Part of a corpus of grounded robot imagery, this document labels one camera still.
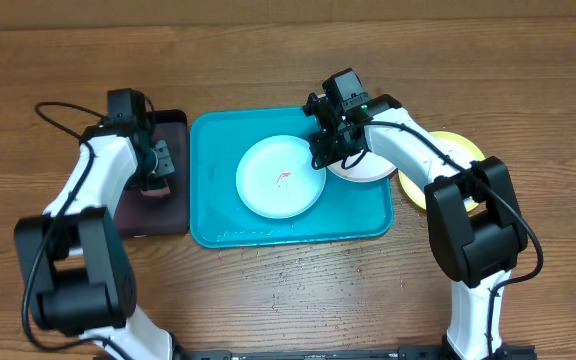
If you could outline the yellow plate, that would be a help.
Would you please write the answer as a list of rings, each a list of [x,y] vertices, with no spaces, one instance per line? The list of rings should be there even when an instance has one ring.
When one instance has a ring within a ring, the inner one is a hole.
[[[461,153],[466,153],[474,160],[481,161],[485,159],[483,152],[472,141],[459,134],[448,131],[433,131],[432,135],[444,145],[455,148]],[[403,172],[398,172],[398,174],[404,193],[413,203],[425,210],[426,203],[423,191]]]

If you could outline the pink green sponge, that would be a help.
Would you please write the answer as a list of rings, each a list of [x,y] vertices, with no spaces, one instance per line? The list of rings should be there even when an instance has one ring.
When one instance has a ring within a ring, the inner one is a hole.
[[[142,190],[141,194],[147,197],[165,197],[170,194],[170,188],[168,186],[163,186],[159,188],[149,188]]]

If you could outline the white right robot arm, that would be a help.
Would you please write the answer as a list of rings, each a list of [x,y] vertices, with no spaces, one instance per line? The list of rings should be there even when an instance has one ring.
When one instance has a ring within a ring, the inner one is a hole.
[[[504,163],[449,149],[389,95],[362,94],[335,105],[310,94],[302,110],[319,125],[308,138],[313,167],[371,152],[423,191],[430,248],[452,282],[447,353],[502,358],[501,298],[528,240]]]

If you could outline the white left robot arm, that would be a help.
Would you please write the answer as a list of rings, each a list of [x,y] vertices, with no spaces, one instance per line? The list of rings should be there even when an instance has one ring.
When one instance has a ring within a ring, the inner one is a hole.
[[[93,343],[112,359],[184,359],[176,337],[137,304],[136,279],[114,215],[125,190],[169,194],[175,171],[158,125],[187,122],[181,110],[156,110],[130,88],[107,93],[107,111],[82,133],[76,166],[59,195],[20,219],[14,240],[24,293],[21,323],[44,352]]]

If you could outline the light blue plate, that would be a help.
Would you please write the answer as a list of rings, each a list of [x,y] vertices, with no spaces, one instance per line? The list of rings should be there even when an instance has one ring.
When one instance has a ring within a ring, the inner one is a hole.
[[[323,193],[326,171],[312,167],[306,140],[276,135],[250,147],[235,175],[239,198],[252,212],[269,219],[297,216]]]

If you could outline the white plate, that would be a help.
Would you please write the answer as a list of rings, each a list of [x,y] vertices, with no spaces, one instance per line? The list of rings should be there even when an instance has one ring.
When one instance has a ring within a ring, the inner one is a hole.
[[[367,152],[364,158],[354,167],[343,169],[342,162],[337,161],[328,166],[328,169],[338,177],[359,183],[373,182],[388,177],[396,167],[372,152]]]

